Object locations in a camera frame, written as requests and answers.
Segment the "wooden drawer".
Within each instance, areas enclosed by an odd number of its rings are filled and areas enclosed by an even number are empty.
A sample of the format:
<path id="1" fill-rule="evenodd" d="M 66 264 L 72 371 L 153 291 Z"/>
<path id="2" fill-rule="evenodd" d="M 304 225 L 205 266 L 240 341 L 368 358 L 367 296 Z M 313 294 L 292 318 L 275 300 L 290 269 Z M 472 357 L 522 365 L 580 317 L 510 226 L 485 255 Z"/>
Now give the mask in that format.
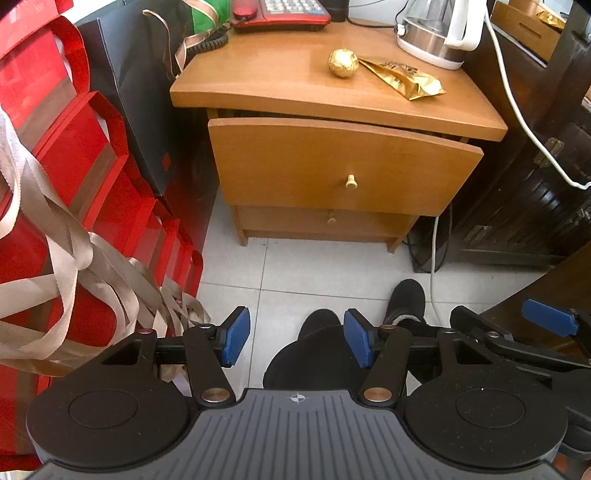
<path id="1" fill-rule="evenodd" d="M 404 238 L 418 217 L 380 212 L 238 206 L 248 236 L 386 242 Z"/>
<path id="2" fill-rule="evenodd" d="M 483 157 L 459 141 L 355 123 L 219 117 L 209 137 L 228 204 L 438 216 Z"/>

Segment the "gold foil tea packet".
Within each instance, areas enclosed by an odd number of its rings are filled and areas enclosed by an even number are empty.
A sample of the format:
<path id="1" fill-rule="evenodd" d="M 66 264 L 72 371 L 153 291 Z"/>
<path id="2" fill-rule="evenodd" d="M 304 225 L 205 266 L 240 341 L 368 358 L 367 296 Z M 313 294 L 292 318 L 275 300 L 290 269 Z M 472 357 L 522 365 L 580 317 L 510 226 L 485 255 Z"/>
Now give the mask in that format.
<path id="1" fill-rule="evenodd" d="M 415 67 L 381 59 L 359 58 L 359 62 L 408 101 L 446 93 L 438 78 Z"/>

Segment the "gold foil ball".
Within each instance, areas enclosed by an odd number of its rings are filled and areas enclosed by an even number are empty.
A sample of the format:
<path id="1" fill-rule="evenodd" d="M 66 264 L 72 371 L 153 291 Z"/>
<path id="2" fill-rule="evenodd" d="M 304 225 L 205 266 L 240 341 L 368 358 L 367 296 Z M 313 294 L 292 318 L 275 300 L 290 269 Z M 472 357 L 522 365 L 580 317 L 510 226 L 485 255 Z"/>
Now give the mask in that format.
<path id="1" fill-rule="evenodd" d="M 329 54 L 329 70 L 339 78 L 351 78 L 359 69 L 359 58 L 349 49 L 336 49 Z"/>

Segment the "left black shoe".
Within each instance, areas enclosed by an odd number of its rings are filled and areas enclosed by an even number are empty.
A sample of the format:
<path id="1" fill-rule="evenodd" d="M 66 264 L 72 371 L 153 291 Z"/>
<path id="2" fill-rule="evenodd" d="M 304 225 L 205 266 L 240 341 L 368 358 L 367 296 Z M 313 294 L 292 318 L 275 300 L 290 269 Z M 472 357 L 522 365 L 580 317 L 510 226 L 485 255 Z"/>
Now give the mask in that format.
<path id="1" fill-rule="evenodd" d="M 363 370 L 332 310 L 315 310 L 301 325 L 297 340 L 280 350 L 263 376 L 268 390 L 348 390 L 356 393 L 365 382 Z"/>

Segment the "black shoe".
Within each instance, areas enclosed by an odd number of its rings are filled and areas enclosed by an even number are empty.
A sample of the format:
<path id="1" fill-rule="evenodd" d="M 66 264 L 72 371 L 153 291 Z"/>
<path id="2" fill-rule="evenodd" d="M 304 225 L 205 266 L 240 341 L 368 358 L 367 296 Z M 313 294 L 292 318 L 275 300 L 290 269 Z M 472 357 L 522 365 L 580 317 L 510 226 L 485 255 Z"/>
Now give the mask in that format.
<path id="1" fill-rule="evenodd" d="M 394 287 L 383 324 L 407 329 L 415 337 L 435 338 L 439 328 L 425 321 L 425 312 L 426 296 L 422 285 L 414 279 L 406 279 Z"/>
<path id="2" fill-rule="evenodd" d="M 356 393 L 365 382 L 363 370 L 332 310 L 315 310 L 301 325 L 297 340 L 280 350 L 263 376 L 268 390 L 348 390 Z"/>

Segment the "right black shoe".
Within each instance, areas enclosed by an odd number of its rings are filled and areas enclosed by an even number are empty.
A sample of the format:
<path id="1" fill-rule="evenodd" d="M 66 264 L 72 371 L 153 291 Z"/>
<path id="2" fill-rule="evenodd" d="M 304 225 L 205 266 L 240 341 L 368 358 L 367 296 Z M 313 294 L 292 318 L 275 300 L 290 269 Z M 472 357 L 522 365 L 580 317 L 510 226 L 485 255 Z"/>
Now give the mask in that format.
<path id="1" fill-rule="evenodd" d="M 414 279 L 406 279 L 394 287 L 383 324 L 407 329 L 415 337 L 435 338 L 439 328 L 425 321 L 425 312 L 426 296 L 422 285 Z"/>

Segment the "dark wooden cabinet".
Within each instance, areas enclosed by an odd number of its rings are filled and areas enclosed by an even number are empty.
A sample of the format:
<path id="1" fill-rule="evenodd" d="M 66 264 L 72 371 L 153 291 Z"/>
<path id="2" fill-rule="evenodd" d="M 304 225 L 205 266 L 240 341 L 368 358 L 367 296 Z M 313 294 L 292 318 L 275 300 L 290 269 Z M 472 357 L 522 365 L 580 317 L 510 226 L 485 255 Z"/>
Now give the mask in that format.
<path id="1" fill-rule="evenodd" d="M 554 167 L 522 130 L 503 88 L 495 42 L 483 36 L 464 70 L 508 125 L 453 202 L 449 258 L 457 262 L 546 266 L 590 240 L 590 4 L 573 1 L 545 62 L 495 29 L 514 97 Z"/>

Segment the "wooden nightstand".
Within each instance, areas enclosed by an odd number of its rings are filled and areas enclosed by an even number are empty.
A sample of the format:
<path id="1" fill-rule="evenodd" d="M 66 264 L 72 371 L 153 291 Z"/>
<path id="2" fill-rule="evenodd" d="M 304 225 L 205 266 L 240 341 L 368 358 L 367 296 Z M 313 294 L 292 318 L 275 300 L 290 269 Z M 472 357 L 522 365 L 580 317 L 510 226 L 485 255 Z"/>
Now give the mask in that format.
<path id="1" fill-rule="evenodd" d="M 399 129 L 478 148 L 480 141 L 504 138 L 504 120 L 466 73 L 433 68 L 446 93 L 408 101 L 367 70 L 349 79 L 332 74 L 329 54 L 341 47 L 412 63 L 391 33 L 346 23 L 321 32 L 235 33 L 225 47 L 190 62 L 173 83 L 171 100 L 177 107 L 204 108 L 208 122 L 219 117 L 318 119 Z M 245 235 L 238 205 L 228 206 L 240 243 L 270 237 Z"/>

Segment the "red gift bags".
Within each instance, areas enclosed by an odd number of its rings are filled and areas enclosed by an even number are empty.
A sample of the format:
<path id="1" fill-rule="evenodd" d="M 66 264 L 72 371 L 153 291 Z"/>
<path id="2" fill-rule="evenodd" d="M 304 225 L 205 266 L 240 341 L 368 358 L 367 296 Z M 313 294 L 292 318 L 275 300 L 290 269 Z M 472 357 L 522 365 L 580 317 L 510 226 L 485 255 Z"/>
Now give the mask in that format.
<path id="1" fill-rule="evenodd" d="M 56 193 L 89 232 L 123 256 L 138 260 L 150 278 L 165 278 L 187 293 L 197 292 L 204 261 L 204 229 L 173 214 L 140 172 L 129 150 L 118 109 L 91 87 L 83 37 L 66 17 L 66 1 L 5 1 L 1 5 L 1 116 L 7 114 L 20 142 L 39 161 Z M 12 192 L 1 174 L 1 216 Z M 52 271 L 44 235 L 19 215 L 1 235 L 1 286 Z M 114 315 L 83 287 L 76 290 L 69 340 L 104 348 Z M 2 317 L 41 332 L 60 318 L 54 299 Z M 33 470 L 39 459 L 25 417 L 49 376 L 1 363 L 1 467 Z"/>

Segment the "black paper gift bag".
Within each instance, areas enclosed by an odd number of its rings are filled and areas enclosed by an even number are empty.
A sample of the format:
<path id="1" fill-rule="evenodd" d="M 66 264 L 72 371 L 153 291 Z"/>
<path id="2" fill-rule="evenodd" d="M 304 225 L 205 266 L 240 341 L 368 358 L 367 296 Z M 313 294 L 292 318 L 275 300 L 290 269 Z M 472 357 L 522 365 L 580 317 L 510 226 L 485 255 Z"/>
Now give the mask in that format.
<path id="1" fill-rule="evenodd" d="M 122 115 L 137 166 L 177 217 L 207 214 L 217 191 L 205 118 L 170 97 L 172 57 L 192 32 L 181 1 L 115 1 L 76 24 L 89 58 L 91 87 Z"/>

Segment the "wooden box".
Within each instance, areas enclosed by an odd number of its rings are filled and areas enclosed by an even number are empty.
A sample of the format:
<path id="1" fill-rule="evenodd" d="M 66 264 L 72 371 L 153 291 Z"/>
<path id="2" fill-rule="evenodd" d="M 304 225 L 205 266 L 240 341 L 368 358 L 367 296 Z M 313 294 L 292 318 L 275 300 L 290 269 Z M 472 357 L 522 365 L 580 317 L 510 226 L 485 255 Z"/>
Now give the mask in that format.
<path id="1" fill-rule="evenodd" d="M 565 19 L 539 1 L 496 1 L 491 21 L 545 62 L 566 26 Z"/>

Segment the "green bag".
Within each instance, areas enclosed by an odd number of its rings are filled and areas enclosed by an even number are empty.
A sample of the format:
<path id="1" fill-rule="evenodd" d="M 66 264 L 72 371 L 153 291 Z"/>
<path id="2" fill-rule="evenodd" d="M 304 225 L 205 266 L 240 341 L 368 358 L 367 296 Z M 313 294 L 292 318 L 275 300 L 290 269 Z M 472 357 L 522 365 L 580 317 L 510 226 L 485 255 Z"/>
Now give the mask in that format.
<path id="1" fill-rule="evenodd" d="M 191 9 L 195 34 L 209 31 L 229 19 L 229 0 L 183 0 L 183 2 Z"/>

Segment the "glass electric kettle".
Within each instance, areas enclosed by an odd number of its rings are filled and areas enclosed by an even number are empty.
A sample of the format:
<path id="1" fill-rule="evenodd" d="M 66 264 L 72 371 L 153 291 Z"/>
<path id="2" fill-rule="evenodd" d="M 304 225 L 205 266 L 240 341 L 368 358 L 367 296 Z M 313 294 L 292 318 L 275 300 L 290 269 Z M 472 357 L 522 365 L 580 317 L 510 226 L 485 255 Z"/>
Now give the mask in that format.
<path id="1" fill-rule="evenodd" d="M 397 41 L 408 54 L 446 70 L 459 70 L 482 38 L 487 2 L 407 1 L 396 16 Z"/>

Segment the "red telephone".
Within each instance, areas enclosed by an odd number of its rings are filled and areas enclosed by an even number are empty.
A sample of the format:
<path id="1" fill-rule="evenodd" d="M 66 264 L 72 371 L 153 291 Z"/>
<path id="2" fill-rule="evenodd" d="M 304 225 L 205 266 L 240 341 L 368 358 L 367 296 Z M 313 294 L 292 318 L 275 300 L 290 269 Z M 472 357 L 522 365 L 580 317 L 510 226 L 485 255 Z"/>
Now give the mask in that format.
<path id="1" fill-rule="evenodd" d="M 308 30 L 328 26 L 331 15 L 318 1 L 235 0 L 230 2 L 235 29 L 242 31 Z"/>

